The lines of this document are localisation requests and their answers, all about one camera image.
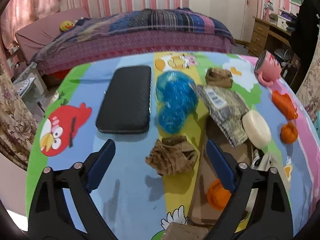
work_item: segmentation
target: blue gripper pad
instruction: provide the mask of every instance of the blue gripper pad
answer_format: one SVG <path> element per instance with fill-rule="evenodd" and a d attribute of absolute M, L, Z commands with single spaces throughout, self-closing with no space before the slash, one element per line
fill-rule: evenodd
<path fill-rule="evenodd" d="M 210 162 L 223 187 L 232 193 L 236 189 L 234 171 L 223 157 L 221 150 L 212 140 L 207 142 L 206 150 Z"/>
<path fill-rule="evenodd" d="M 100 156 L 88 172 L 86 189 L 89 193 L 98 188 L 116 153 L 116 145 L 113 140 L 108 140 L 100 150 Z"/>

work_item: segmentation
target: barcode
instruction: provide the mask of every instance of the barcode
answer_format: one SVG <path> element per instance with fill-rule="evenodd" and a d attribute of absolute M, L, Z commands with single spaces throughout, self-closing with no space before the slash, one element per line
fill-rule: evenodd
<path fill-rule="evenodd" d="M 216 108 L 222 108 L 226 105 L 226 102 L 219 98 L 212 89 L 207 89 L 206 92 Z"/>

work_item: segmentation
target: pink mug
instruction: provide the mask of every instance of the pink mug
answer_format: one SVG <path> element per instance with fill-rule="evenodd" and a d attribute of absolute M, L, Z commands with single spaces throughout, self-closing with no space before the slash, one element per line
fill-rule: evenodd
<path fill-rule="evenodd" d="M 265 50 L 259 57 L 254 68 L 259 82 L 265 87 L 273 86 L 274 81 L 281 77 L 281 66 L 269 51 Z"/>

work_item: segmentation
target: silver bolt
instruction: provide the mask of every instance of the silver bolt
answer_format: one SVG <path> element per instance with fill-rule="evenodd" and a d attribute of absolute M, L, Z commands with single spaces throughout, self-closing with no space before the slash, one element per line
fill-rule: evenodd
<path fill-rule="evenodd" d="M 277 173 L 278 173 L 278 170 L 277 170 L 275 167 L 271 167 L 271 168 L 270 168 L 270 171 L 271 171 L 271 173 L 273 173 L 273 174 L 277 174 Z"/>
<path fill-rule="evenodd" d="M 75 169 L 80 169 L 82 167 L 82 163 L 81 162 L 75 163 L 75 164 L 73 164 L 73 167 Z"/>
<path fill-rule="evenodd" d="M 246 168 L 248 168 L 248 165 L 246 163 L 239 163 L 238 164 L 239 168 L 245 170 Z"/>
<path fill-rule="evenodd" d="M 51 171 L 51 168 L 50 167 L 45 167 L 44 169 L 43 169 L 43 172 L 44 173 L 49 173 Z"/>

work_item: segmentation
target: wooden desk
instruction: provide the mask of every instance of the wooden desk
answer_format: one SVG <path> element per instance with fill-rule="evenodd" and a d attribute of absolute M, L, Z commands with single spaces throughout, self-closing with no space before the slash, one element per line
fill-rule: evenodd
<path fill-rule="evenodd" d="M 289 37 L 291 33 L 269 23 L 254 17 L 255 23 L 249 44 L 249 54 L 259 57 L 267 49 L 274 52 L 278 48 L 290 47 Z"/>

